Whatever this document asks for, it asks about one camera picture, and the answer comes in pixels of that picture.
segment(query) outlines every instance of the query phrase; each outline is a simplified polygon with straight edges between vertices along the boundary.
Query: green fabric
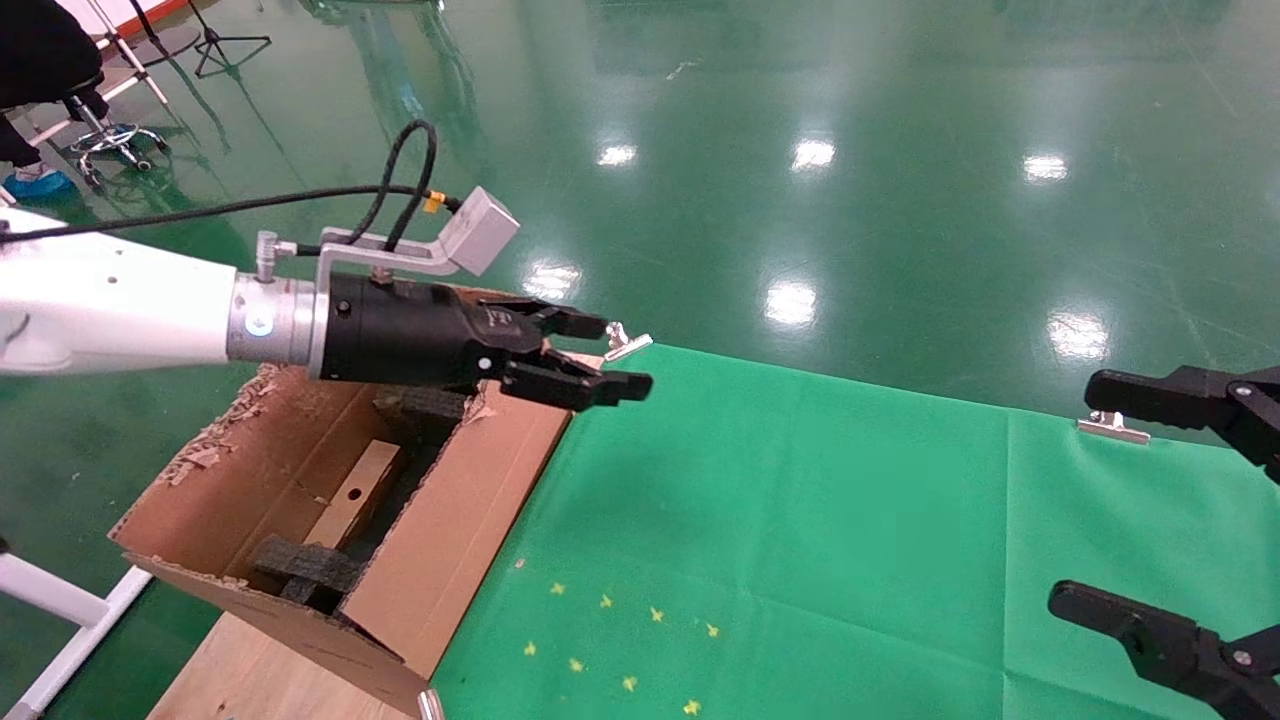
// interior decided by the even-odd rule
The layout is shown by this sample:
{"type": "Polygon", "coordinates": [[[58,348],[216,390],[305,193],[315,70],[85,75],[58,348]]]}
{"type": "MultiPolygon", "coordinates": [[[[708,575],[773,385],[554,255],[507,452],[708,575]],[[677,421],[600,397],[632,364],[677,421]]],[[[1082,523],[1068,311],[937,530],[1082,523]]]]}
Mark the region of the green fabric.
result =
{"type": "Polygon", "coordinates": [[[1052,618],[1052,584],[1228,637],[1280,620],[1277,492],[1231,451],[672,347],[627,369],[653,396],[573,420],[434,678],[451,720],[691,700],[724,719],[1207,719],[1052,618]]]}

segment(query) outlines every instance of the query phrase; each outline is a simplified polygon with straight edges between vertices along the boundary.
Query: metal clip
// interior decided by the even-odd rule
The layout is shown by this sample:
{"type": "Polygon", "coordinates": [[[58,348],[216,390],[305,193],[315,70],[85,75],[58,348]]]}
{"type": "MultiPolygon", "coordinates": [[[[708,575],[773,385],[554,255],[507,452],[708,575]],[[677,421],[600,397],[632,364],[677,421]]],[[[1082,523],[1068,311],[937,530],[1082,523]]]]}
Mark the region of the metal clip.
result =
{"type": "Polygon", "coordinates": [[[609,351],[604,354],[605,363],[622,360],[627,355],[653,345],[653,338],[649,337],[648,333],[635,340],[628,337],[627,331],[622,327],[622,323],[609,323],[608,325],[604,325],[604,334],[609,336],[609,351]]]}
{"type": "Polygon", "coordinates": [[[417,710],[422,714],[422,720],[444,720],[444,707],[434,689],[417,694],[417,710]]]}
{"type": "Polygon", "coordinates": [[[1087,420],[1076,420],[1075,427],[1089,434],[1123,439],[1135,445],[1147,445],[1151,442],[1151,433],[1124,427],[1124,415],[1119,413],[1102,413],[1094,410],[1093,413],[1089,413],[1089,418],[1087,420]]]}

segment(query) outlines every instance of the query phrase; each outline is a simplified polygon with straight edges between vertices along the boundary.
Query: box flap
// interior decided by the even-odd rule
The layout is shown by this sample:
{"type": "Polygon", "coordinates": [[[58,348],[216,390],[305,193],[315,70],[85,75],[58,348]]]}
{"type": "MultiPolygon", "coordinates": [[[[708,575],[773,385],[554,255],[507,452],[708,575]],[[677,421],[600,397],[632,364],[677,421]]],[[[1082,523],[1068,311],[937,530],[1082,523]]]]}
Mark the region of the box flap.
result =
{"type": "Polygon", "coordinates": [[[485,383],[339,609],[430,676],[570,413],[485,383]]]}
{"type": "Polygon", "coordinates": [[[416,697],[426,688],[426,679],[356,629],[308,607],[246,588],[243,583],[220,580],[134,553],[125,553],[125,559],[178,589],[242,618],[401,712],[417,716],[416,697]]]}
{"type": "Polygon", "coordinates": [[[198,573],[247,577],[269,533],[301,541],[370,439],[389,430],[374,388],[264,365],[120,519],[125,550],[198,573]]]}

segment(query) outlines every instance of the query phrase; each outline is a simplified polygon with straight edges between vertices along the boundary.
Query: torn cardboard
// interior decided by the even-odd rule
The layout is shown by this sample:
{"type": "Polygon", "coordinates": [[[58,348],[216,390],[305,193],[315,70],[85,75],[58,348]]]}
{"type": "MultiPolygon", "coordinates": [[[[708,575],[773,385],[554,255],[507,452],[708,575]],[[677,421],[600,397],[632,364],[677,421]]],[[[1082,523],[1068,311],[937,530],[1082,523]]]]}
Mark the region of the torn cardboard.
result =
{"type": "Polygon", "coordinates": [[[413,715],[571,414],[484,383],[339,606],[343,621],[264,592],[279,582],[250,560],[269,534],[302,542],[370,442],[394,442],[376,389],[264,368],[111,538],[140,568],[413,715]]]}

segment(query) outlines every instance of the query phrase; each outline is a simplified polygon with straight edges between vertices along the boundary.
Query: cable connector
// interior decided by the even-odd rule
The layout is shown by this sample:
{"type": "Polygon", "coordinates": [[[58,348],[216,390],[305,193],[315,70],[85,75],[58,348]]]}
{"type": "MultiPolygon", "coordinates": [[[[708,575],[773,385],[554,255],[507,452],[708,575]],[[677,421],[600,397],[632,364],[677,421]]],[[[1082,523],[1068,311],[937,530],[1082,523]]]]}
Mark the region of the cable connector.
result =
{"type": "Polygon", "coordinates": [[[448,200],[448,196],[443,192],[433,190],[430,195],[426,196],[426,202],[422,204],[422,211],[435,214],[440,210],[440,205],[448,200]]]}

